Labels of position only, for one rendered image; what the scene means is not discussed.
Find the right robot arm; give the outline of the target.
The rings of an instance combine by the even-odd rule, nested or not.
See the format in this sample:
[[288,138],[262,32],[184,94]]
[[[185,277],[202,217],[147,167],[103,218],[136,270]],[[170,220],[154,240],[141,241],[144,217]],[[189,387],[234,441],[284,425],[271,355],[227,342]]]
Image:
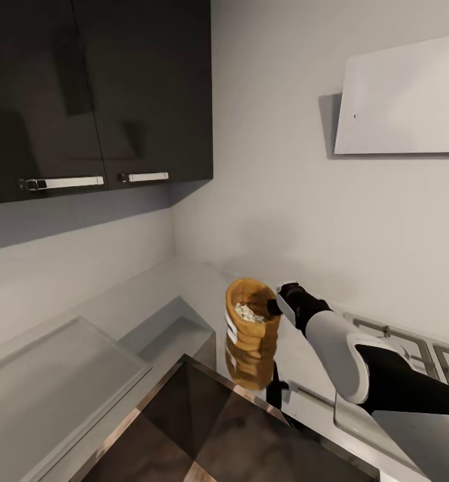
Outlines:
[[359,404],[430,482],[449,482],[449,385],[415,372],[395,348],[342,319],[300,283],[276,289],[268,312],[285,314],[302,331],[336,394]]

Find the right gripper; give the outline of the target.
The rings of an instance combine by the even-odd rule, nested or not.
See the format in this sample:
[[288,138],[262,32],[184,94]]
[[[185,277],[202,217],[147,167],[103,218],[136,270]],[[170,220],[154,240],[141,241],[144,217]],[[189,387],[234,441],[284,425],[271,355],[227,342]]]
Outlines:
[[270,315],[282,315],[282,310],[277,306],[276,299],[269,299],[268,300],[268,312]]

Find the popcorn bag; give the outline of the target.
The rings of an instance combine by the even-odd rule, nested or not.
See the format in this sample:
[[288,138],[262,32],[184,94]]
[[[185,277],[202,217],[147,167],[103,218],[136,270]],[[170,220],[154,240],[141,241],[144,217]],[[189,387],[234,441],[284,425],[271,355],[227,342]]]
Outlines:
[[[275,298],[262,281],[250,277],[236,280],[226,291],[226,333],[234,346],[254,358],[266,358],[278,340],[281,315],[268,312],[268,300]],[[237,307],[246,307],[254,318],[262,318],[262,322],[244,319]]]

